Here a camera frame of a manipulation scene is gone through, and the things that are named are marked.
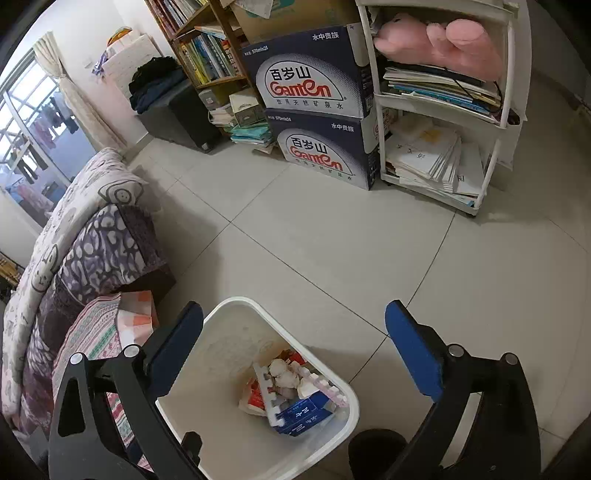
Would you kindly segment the purple white floral quilt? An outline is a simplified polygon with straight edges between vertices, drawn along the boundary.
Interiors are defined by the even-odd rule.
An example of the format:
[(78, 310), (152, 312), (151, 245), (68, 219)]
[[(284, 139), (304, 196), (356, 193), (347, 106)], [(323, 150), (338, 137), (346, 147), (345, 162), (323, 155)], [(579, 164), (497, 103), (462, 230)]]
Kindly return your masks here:
[(109, 204), (80, 230), (43, 294), (25, 350), (17, 428), (49, 432), (61, 380), (53, 375), (67, 332), (87, 304), (121, 292), (150, 291), (159, 303), (175, 283), (147, 212)]

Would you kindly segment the white foam puzzle strip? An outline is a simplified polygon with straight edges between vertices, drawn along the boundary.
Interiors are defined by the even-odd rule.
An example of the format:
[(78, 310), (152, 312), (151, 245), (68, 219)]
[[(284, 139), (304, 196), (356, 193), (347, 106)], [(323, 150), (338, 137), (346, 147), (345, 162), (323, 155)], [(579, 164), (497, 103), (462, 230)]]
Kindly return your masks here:
[(256, 380), (259, 383), (260, 395), (263, 398), (266, 418), (269, 420), (270, 427), (283, 428), (286, 421), (280, 418), (280, 403), (273, 388), (273, 377), (270, 376), (269, 369), (256, 362), (252, 363), (252, 368), (256, 373)]

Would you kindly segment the cream curtain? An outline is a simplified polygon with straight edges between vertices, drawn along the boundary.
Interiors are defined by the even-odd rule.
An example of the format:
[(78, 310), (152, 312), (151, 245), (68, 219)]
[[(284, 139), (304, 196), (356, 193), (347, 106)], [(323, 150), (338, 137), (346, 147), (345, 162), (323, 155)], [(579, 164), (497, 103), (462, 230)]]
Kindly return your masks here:
[(125, 142), (107, 124), (70, 78), (53, 33), (47, 32), (37, 40), (33, 45), (33, 52), (36, 62), (48, 76), (56, 81), (66, 105), (73, 112), (92, 146), (96, 150), (109, 147), (119, 153), (123, 152), (126, 148)]

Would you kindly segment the white cartoon print blanket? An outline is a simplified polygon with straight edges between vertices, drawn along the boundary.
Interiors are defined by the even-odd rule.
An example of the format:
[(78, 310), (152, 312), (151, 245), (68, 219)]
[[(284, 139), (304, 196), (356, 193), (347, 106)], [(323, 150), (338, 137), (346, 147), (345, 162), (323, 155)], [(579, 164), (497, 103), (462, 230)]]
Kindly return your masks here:
[(19, 413), (25, 355), (36, 312), (79, 231), (106, 205), (139, 205), (147, 185), (108, 147), (86, 163), (55, 206), (4, 313), (1, 411), (5, 419)]

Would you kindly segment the stack of books on floor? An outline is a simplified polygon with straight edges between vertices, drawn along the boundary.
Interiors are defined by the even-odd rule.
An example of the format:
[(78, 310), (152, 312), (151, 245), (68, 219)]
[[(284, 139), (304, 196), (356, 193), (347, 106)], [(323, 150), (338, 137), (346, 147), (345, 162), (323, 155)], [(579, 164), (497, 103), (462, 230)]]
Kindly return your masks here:
[(211, 110), (208, 119), (228, 134), (231, 142), (267, 155), (273, 152), (276, 137), (252, 88), (229, 95), (228, 103)]

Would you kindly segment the upper Ganten water carton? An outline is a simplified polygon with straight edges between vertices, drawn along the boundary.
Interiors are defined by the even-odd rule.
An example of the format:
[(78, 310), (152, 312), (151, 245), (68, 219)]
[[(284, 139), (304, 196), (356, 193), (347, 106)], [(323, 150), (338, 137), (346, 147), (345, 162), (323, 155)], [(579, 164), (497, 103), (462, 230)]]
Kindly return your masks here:
[(361, 23), (284, 35), (242, 49), (266, 108), (363, 119), (373, 107)]

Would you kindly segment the striped patterned bed sheet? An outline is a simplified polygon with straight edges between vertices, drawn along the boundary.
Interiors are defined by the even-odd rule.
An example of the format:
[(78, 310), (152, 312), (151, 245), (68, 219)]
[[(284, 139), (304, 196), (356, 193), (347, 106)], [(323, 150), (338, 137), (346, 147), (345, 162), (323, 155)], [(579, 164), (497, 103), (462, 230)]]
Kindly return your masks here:
[(85, 430), (78, 386), (69, 386), (64, 378), (71, 357), (80, 353), (89, 361), (114, 358), (130, 345), (144, 345), (157, 326), (154, 300), (148, 290), (99, 296), (82, 309), (53, 363), (51, 440)]

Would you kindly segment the pink foam puzzle piece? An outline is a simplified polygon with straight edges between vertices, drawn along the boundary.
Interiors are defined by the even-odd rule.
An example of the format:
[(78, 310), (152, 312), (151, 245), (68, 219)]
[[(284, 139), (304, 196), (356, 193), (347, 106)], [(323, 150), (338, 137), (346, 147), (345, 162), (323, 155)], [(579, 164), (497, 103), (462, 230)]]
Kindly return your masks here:
[(332, 385), (325, 377), (317, 373), (304, 372), (301, 374), (300, 384), (297, 386), (297, 394), (301, 399), (310, 398), (315, 393), (322, 393), (336, 406), (346, 408), (349, 406), (348, 397), (335, 385)]

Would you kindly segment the blue carton box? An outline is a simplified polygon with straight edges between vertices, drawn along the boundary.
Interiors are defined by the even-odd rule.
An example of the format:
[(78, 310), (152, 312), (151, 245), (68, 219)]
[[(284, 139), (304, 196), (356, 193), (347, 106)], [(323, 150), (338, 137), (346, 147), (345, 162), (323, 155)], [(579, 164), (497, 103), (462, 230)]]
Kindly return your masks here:
[(277, 433), (290, 437), (300, 436), (315, 425), (332, 416), (337, 406), (321, 391), (315, 392), (307, 399), (297, 400), (293, 405), (280, 413), (283, 425), (274, 427)]

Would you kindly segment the dark clothes pile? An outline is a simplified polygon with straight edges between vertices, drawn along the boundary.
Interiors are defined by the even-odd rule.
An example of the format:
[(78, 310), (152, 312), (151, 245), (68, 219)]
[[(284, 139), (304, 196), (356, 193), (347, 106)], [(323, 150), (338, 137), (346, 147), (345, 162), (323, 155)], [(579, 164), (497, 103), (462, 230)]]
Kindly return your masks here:
[(131, 109), (144, 113), (165, 93), (187, 80), (186, 73), (172, 57), (154, 57), (141, 65), (128, 84)]

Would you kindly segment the brown cardboard box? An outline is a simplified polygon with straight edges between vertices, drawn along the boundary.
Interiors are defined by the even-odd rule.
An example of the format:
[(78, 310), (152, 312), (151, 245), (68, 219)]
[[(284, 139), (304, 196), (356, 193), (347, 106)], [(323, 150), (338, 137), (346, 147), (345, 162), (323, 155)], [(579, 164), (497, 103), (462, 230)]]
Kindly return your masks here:
[(232, 1), (229, 7), (252, 44), (360, 21), (355, 1)]

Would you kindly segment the red instant noodle packet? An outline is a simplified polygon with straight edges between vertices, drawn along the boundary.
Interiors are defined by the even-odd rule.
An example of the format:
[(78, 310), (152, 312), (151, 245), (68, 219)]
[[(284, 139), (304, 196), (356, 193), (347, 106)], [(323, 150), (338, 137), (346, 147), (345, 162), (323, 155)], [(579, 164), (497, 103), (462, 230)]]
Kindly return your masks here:
[[(294, 372), (297, 372), (298, 367), (304, 365), (304, 357), (301, 356), (300, 353), (297, 353), (297, 351), (291, 349), (281, 351), (280, 355), (276, 358), (286, 361), (288, 367)], [(281, 412), (287, 410), (288, 407), (297, 402), (297, 400), (284, 399), (277, 393), (276, 395), (280, 403)], [(266, 410), (264, 409), (263, 398), (260, 395), (259, 383), (256, 380), (256, 375), (250, 378), (246, 383), (245, 388), (243, 388), (242, 398), (239, 400), (238, 408), (250, 415), (266, 416)]]

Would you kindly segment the wooden bookshelf with books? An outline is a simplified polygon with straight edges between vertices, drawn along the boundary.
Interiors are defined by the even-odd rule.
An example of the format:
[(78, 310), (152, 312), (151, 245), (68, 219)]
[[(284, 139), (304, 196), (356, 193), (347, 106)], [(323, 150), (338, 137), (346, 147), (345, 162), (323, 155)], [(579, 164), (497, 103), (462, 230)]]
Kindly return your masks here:
[(145, 4), (195, 89), (223, 87), (235, 93), (252, 86), (240, 56), (246, 36), (231, 2), (146, 0)]

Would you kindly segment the crumpled white tissue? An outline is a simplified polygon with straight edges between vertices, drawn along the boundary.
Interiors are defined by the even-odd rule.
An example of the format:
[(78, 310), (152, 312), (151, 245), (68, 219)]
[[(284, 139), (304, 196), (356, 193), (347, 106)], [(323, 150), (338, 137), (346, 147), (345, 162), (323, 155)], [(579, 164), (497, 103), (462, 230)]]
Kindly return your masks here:
[(273, 391), (284, 399), (304, 400), (320, 391), (307, 378), (291, 370), (283, 359), (273, 359), (267, 371), (273, 382)]

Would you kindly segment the white drawer cabinet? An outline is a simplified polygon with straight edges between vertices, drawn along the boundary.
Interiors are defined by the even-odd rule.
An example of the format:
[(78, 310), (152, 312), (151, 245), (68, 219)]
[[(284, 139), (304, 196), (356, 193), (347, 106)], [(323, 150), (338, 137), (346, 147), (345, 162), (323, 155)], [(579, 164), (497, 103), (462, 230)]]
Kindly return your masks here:
[(137, 70), (149, 60), (161, 57), (161, 53), (146, 34), (131, 30), (114, 41), (106, 50), (106, 59), (98, 65), (98, 75), (114, 84), (129, 99), (129, 84)]

